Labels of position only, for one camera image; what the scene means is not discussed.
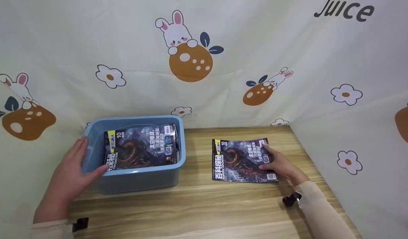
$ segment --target dark cover image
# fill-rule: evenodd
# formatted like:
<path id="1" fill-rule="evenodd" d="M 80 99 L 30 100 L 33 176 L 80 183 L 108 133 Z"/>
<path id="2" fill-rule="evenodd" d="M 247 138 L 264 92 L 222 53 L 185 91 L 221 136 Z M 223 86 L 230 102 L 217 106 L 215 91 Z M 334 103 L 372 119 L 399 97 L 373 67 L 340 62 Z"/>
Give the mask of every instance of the dark cover image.
<path id="1" fill-rule="evenodd" d="M 177 163 L 174 124 L 109 130 L 104 137 L 108 171 Z"/>
<path id="2" fill-rule="evenodd" d="M 213 139 L 213 180 L 247 183 L 277 182 L 275 172 L 259 165 L 271 162 L 262 148 L 267 138 L 250 141 Z"/>

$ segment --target yellow label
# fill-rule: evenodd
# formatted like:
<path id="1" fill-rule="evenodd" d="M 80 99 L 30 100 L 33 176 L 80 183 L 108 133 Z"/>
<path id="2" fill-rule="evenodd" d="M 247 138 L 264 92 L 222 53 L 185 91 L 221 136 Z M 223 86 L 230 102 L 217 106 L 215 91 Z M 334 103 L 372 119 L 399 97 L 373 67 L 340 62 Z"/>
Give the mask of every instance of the yellow label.
<path id="1" fill-rule="evenodd" d="M 108 141 L 110 142 L 110 152 L 114 153 L 114 149 L 116 148 L 116 131 L 109 130 L 108 133 Z"/>
<path id="2" fill-rule="evenodd" d="M 214 144 L 216 145 L 216 153 L 220 154 L 220 139 L 215 139 Z"/>

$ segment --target pink rabbit ear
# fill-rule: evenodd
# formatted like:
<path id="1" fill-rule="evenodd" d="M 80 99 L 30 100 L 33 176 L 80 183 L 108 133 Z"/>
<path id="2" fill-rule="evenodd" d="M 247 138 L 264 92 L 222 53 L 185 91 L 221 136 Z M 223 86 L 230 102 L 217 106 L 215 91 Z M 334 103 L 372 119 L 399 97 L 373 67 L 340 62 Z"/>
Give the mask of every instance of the pink rabbit ear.
<path id="1" fill-rule="evenodd" d="M 173 12 L 172 18 L 174 24 L 183 24 L 183 15 L 179 10 Z"/>
<path id="2" fill-rule="evenodd" d="M 0 82 L 4 83 L 9 88 L 12 86 L 12 80 L 7 74 L 0 74 Z"/>
<path id="3" fill-rule="evenodd" d="M 28 75 L 25 73 L 19 73 L 19 75 L 17 76 L 17 82 L 25 86 L 28 82 Z"/>
<path id="4" fill-rule="evenodd" d="M 285 78 L 290 77 L 290 76 L 292 76 L 292 74 L 294 74 L 293 71 L 288 71 L 287 73 L 285 73 L 284 77 Z"/>
<path id="5" fill-rule="evenodd" d="M 169 28 L 169 23 L 164 18 L 158 18 L 155 21 L 155 26 L 165 32 Z"/>
<path id="6" fill-rule="evenodd" d="M 280 74 L 280 75 L 284 74 L 286 70 L 288 70 L 288 67 L 283 67 L 283 68 L 279 71 L 279 74 Z"/>

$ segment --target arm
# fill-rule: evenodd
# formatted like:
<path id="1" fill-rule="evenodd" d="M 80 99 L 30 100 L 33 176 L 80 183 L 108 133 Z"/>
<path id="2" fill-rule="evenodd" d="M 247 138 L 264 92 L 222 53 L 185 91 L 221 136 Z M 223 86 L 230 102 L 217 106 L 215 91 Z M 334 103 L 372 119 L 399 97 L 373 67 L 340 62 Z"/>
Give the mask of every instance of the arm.
<path id="1" fill-rule="evenodd" d="M 356 238 L 340 215 L 328 203 L 324 194 L 312 183 L 309 177 L 299 168 L 289 162 L 286 157 L 278 152 L 263 146 L 274 158 L 269 164 L 260 165 L 260 169 L 274 170 L 286 176 L 292 183 L 294 190 L 302 195 L 298 206 L 306 216 L 313 236 L 318 239 L 351 239 Z"/>
<path id="2" fill-rule="evenodd" d="M 78 139 L 56 167 L 34 215 L 31 238 L 73 238 L 72 225 L 68 224 L 69 204 L 108 169 L 103 165 L 90 174 L 83 174 L 80 165 L 86 148 L 87 139 Z"/>

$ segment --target hand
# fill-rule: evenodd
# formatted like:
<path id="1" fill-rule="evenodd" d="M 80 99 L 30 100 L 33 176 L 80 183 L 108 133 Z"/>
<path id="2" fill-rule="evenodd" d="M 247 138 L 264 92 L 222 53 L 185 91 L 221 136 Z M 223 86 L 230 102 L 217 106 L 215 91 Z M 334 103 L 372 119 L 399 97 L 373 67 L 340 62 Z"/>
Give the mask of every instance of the hand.
<path id="1" fill-rule="evenodd" d="M 83 174 L 81 160 L 86 149 L 87 138 L 83 136 L 64 155 L 36 210 L 34 223 L 67 218 L 69 204 L 108 170 L 108 165 L 103 165 L 89 174 Z"/>
<path id="2" fill-rule="evenodd" d="M 263 145 L 263 148 L 272 155 L 273 162 L 260 165 L 260 169 L 273 170 L 280 175 L 286 176 L 294 187 L 300 183 L 310 181 L 310 179 L 306 176 L 306 174 L 304 174 L 303 171 L 301 171 L 301 169 L 297 168 L 297 166 L 286 159 L 285 155 L 267 145 Z"/>

